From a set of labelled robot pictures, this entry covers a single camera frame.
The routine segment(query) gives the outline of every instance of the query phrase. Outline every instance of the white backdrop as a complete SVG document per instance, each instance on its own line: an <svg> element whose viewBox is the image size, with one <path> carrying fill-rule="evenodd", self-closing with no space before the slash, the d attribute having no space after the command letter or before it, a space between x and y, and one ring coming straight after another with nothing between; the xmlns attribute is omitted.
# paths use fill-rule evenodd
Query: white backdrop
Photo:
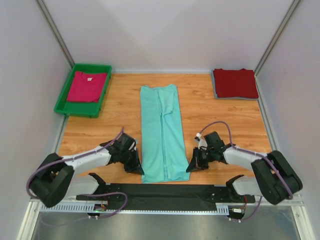
<svg viewBox="0 0 320 240"><path fill-rule="evenodd" d="M44 0L76 63L254 69L292 0Z"/></svg>
<svg viewBox="0 0 320 240"><path fill-rule="evenodd" d="M302 1L258 76L277 144L302 180L315 239L320 239L319 12L319 0Z"/></svg>
<svg viewBox="0 0 320 240"><path fill-rule="evenodd" d="M33 0L0 1L0 23L0 239L13 240L26 181L62 124L54 106L70 68Z"/></svg>

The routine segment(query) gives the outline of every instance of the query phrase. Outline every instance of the turquoise cloth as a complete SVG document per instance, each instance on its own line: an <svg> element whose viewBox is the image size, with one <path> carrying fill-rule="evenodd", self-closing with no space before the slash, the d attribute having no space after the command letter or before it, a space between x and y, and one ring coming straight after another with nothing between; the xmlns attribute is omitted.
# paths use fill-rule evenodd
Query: turquoise cloth
<svg viewBox="0 0 320 240"><path fill-rule="evenodd" d="M140 100L142 182L188 181L177 87L142 86Z"/></svg>

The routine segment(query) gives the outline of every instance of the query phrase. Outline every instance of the folded turquoise shirt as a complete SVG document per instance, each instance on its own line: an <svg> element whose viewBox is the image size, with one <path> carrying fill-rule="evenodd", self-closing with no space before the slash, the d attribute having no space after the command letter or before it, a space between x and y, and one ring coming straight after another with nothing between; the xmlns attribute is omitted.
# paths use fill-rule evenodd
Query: folded turquoise shirt
<svg viewBox="0 0 320 240"><path fill-rule="evenodd" d="M188 181L177 87L142 86L140 100L142 182Z"/></svg>

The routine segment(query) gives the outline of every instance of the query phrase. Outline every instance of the green plastic bin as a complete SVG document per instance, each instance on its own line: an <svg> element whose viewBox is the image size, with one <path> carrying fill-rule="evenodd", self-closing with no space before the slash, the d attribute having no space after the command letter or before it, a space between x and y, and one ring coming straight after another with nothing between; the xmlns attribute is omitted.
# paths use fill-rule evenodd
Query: green plastic bin
<svg viewBox="0 0 320 240"><path fill-rule="evenodd" d="M107 86L111 76L112 67L109 65L96 64L80 64L74 65L62 92L55 104L54 111L56 113L64 114L66 116L79 116L97 118L101 110L101 104L107 91ZM103 86L99 102L69 102L67 101L68 93L75 77L76 71L84 72L86 74L102 74L107 73L107 78Z"/></svg>

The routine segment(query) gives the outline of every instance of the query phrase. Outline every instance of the wooden tabletop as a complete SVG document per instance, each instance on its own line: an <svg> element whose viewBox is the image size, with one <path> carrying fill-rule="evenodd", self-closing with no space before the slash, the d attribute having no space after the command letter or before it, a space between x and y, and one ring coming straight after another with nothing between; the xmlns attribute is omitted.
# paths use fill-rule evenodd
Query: wooden tabletop
<svg viewBox="0 0 320 240"><path fill-rule="evenodd" d="M73 155L95 148L113 139L125 127L125 132L138 140L141 156L140 88L164 87L174 84L178 88L183 136L187 159L192 158L197 145L195 135L214 121L229 124L232 141L241 148L270 152L270 144L256 100L215 99L209 74L113 74L98 118L71 116L64 132L59 155ZM215 124L204 134L217 131L224 143L229 143L223 124ZM92 169L107 183L141 183L141 176L125 173L121 163ZM237 175L253 173L235 165L209 163L209 169L192 172L189 181L166 184L225 184Z"/></svg>

